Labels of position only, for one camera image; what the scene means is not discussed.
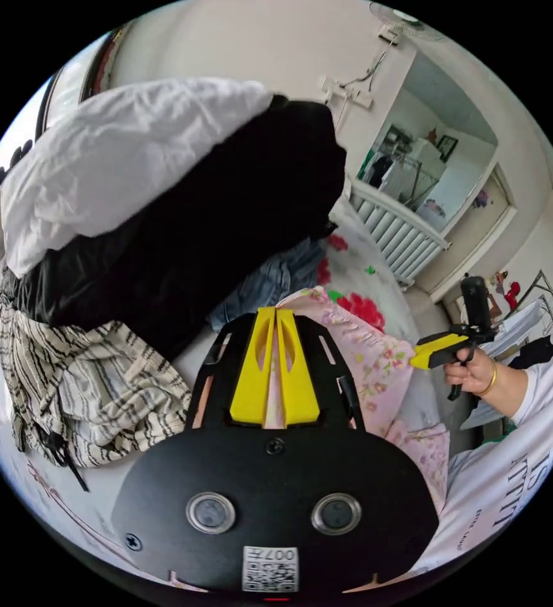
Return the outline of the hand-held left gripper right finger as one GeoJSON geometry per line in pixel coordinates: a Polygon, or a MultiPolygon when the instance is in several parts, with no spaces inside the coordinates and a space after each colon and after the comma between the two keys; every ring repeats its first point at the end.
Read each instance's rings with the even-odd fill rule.
{"type": "Polygon", "coordinates": [[[320,407],[291,310],[276,310],[276,331],[284,422],[314,424],[320,416],[320,407]]]}

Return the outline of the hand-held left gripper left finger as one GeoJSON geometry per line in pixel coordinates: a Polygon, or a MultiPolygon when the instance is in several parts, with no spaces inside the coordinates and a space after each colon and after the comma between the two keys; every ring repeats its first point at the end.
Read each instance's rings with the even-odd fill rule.
{"type": "Polygon", "coordinates": [[[259,308],[253,318],[230,404],[230,417],[236,424],[265,422],[274,334],[275,308],[259,308]]]}

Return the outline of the person's right hand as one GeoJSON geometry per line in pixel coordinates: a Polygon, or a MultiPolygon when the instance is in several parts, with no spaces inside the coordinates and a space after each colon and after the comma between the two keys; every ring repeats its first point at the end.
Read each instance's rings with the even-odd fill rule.
{"type": "Polygon", "coordinates": [[[465,348],[456,353],[453,362],[444,365],[445,382],[461,391],[482,395],[495,382],[496,363],[480,348],[465,348]]]}

